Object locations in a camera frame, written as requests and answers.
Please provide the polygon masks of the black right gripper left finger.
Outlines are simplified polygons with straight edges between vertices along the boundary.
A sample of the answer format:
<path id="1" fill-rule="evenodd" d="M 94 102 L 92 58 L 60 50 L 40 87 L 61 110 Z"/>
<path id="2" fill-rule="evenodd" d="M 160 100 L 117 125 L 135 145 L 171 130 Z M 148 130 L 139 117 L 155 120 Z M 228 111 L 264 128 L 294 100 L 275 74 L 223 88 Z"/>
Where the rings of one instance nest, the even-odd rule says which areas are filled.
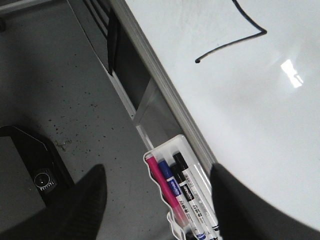
<path id="1" fill-rule="evenodd" d="M 59 200 L 1 232 L 2 240 L 94 240 L 107 204 L 107 178 L 102 164 L 93 166 Z"/>

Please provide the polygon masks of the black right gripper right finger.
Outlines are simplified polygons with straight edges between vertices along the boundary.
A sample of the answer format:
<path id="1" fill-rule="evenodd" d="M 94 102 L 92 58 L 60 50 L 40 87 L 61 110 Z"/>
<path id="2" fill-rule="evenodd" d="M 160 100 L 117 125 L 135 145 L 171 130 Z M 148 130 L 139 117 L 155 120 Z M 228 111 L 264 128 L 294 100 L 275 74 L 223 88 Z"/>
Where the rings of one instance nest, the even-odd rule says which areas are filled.
<path id="1" fill-rule="evenodd" d="M 276 209 L 221 164 L 210 170 L 212 203 L 224 240 L 318 240 L 320 232 Z"/>

